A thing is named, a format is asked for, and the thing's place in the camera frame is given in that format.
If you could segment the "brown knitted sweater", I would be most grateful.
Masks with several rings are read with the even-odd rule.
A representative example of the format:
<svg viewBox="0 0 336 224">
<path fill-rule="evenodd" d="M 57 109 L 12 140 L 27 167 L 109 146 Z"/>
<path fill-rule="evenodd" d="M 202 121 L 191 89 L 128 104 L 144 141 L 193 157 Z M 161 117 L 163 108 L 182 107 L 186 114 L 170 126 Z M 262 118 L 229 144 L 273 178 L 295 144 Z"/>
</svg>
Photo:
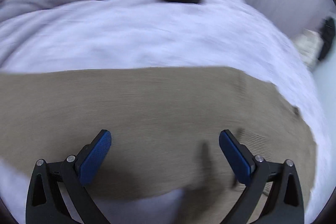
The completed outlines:
<svg viewBox="0 0 336 224">
<path fill-rule="evenodd" d="M 237 201 L 219 147 L 228 129 L 254 154 L 291 159 L 303 200 L 316 144 L 299 109 L 274 84 L 228 67 L 1 75 L 1 157 L 30 175 L 38 159 L 77 153 L 102 129 L 113 145 L 89 192 L 136 200 L 182 189 L 175 223 L 219 223 Z"/>
</svg>

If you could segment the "cream puffer jacket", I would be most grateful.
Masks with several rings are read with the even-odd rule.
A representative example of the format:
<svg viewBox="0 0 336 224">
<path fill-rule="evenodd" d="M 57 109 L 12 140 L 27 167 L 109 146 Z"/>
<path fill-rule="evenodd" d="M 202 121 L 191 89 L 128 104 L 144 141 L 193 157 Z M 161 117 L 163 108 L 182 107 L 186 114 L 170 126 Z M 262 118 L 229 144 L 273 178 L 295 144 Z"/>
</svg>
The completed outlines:
<svg viewBox="0 0 336 224">
<path fill-rule="evenodd" d="M 311 71 L 317 64 L 321 53 L 323 40 L 318 32 L 303 30 L 303 33 L 292 39 L 301 61 Z"/>
</svg>

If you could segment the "lavender plush bed blanket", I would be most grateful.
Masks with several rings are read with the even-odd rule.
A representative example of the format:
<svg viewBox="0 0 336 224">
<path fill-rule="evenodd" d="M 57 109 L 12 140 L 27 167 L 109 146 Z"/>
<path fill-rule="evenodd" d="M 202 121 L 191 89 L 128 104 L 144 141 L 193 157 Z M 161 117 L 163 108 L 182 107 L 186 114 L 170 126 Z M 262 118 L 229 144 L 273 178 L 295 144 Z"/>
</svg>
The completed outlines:
<svg viewBox="0 0 336 224">
<path fill-rule="evenodd" d="M 1 22 L 3 72 L 186 66 L 240 69 L 299 108 L 317 144 L 305 213 L 315 220 L 330 196 L 331 145 L 313 76 L 291 40 L 244 0 L 87 0 Z"/>
</svg>

